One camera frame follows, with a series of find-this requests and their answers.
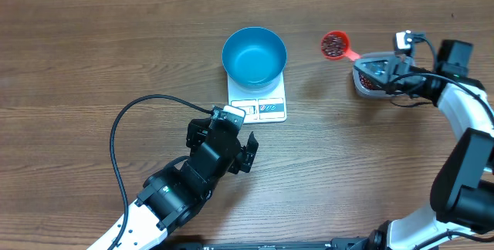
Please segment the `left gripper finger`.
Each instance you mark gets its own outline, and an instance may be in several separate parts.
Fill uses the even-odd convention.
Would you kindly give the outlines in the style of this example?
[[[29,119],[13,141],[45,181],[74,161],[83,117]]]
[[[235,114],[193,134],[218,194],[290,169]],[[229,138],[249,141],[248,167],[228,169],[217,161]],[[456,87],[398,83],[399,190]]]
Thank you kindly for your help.
[[[249,173],[258,149],[259,142],[255,138],[254,133],[251,132],[247,144],[241,147],[240,152],[235,157],[228,172],[232,174],[237,174],[239,171]]]
[[[198,149],[208,135],[210,119],[193,119],[188,124],[186,146],[190,149]]]

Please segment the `red scoop with blue handle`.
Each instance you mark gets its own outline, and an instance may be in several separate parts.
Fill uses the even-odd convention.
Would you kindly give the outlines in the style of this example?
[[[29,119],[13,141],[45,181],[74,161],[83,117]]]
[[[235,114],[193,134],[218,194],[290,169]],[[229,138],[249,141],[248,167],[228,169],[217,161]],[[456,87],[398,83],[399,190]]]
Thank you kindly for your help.
[[[337,61],[341,59],[349,59],[356,62],[359,59],[378,59],[379,64],[377,70],[379,75],[384,73],[385,59],[389,56],[388,52],[369,52],[358,54],[351,48],[351,42],[348,35],[343,31],[328,32],[321,40],[321,52],[329,61]]]

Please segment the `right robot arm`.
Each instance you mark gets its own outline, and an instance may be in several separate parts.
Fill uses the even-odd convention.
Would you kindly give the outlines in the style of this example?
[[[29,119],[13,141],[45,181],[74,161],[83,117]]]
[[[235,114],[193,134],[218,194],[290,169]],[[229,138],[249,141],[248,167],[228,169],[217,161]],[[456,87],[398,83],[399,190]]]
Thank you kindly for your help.
[[[436,176],[429,202],[405,218],[383,223],[355,249],[436,249],[454,238],[491,243],[493,109],[484,86],[468,76],[473,45],[442,41],[434,69],[414,66],[410,55],[360,58],[354,69],[387,94],[421,97],[446,117],[457,143]]]

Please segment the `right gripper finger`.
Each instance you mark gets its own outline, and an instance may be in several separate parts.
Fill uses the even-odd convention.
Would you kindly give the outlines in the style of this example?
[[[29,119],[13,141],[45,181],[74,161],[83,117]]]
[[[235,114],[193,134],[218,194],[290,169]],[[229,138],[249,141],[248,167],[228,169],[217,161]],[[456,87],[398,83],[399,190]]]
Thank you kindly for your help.
[[[354,63],[354,69],[364,73],[389,73],[393,68],[394,58],[391,56],[361,58]]]
[[[371,90],[371,91],[384,91],[384,92],[391,91],[392,85],[389,84],[390,81],[389,73],[386,72],[385,70],[378,70],[374,72],[374,71],[363,71],[359,69],[358,74],[359,73],[366,76],[377,87],[377,90]]]

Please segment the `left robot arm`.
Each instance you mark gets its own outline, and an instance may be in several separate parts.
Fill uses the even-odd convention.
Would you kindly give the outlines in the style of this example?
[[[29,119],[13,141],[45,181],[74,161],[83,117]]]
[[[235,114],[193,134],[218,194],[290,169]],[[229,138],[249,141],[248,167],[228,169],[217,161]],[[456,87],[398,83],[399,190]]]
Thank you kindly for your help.
[[[151,249],[190,221],[211,198],[219,179],[229,172],[250,172],[259,143],[251,134],[245,146],[237,138],[243,119],[222,114],[188,124],[188,156],[179,157],[152,174],[129,205],[127,223],[118,221],[90,248]]]

